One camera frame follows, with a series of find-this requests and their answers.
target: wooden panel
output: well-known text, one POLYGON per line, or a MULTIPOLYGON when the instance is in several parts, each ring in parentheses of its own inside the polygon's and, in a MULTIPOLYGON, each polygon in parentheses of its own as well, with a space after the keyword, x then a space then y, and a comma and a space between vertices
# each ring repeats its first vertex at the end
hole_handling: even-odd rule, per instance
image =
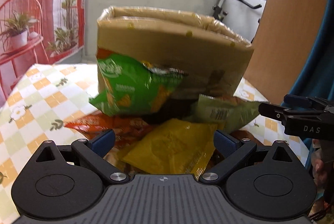
POLYGON ((327 0, 267 0, 245 78, 280 104, 313 46, 327 0))

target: chair backrest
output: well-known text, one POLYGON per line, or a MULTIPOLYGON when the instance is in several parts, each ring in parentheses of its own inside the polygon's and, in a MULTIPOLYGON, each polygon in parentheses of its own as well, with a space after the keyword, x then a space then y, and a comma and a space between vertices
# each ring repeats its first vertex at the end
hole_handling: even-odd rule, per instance
MULTIPOLYGON (((36 32, 41 36, 42 8, 38 0, 7 0, 0 7, 0 34, 6 30, 5 19, 13 18, 13 12, 28 13, 35 17, 38 22, 35 23, 29 32, 36 32)), ((7 34, 0 37, 0 53, 9 48, 9 36, 7 34)))

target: red chair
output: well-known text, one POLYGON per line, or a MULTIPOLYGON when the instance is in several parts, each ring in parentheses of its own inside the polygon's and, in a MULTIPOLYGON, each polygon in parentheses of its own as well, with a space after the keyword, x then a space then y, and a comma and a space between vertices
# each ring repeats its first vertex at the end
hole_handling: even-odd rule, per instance
MULTIPOLYGON (((12 18, 13 12, 17 13, 28 13, 31 16, 34 16, 38 22, 35 23, 29 29, 29 35, 35 35, 35 37, 28 37, 27 44, 13 49, 10 45, 10 37, 7 34, 4 34, 0 37, 0 67, 1 65, 11 62, 13 66, 13 70, 15 73, 16 80, 12 84, 6 84, 11 89, 16 85, 16 83, 20 80, 22 76, 18 75, 18 69, 15 64, 15 59, 21 55, 26 53, 31 53, 33 55, 35 63, 38 63, 38 57, 36 55, 36 47, 40 45, 39 48, 42 48, 43 52, 43 61, 48 62, 49 59, 46 55, 46 51, 43 45, 43 37, 41 31, 41 23, 42 23, 42 8, 38 0, 7 0, 3 5, 0 7, 0 34, 6 30, 5 27, 5 19, 12 18)), ((2 78, 1 71, 0 71, 0 86, 5 96, 5 99, 8 98, 9 94, 4 91, 4 80, 7 78, 2 78)))

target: triangular cutout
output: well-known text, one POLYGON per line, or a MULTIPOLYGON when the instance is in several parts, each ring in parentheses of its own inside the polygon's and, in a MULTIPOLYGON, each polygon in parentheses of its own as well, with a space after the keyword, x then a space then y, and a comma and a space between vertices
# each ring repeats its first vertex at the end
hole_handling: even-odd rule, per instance
POLYGON ((292 159, 288 155, 287 151, 283 147, 277 147, 273 155, 273 160, 283 161, 283 162, 292 162, 292 159))
POLYGON ((38 156, 36 162, 53 161, 55 159, 50 147, 45 147, 41 154, 38 156))

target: barcode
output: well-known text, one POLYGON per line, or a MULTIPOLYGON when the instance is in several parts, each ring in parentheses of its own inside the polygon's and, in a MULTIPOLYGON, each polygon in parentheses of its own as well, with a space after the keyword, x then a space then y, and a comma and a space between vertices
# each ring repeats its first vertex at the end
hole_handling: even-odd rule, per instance
POLYGON ((210 118, 222 121, 228 116, 228 109, 212 109, 210 118))

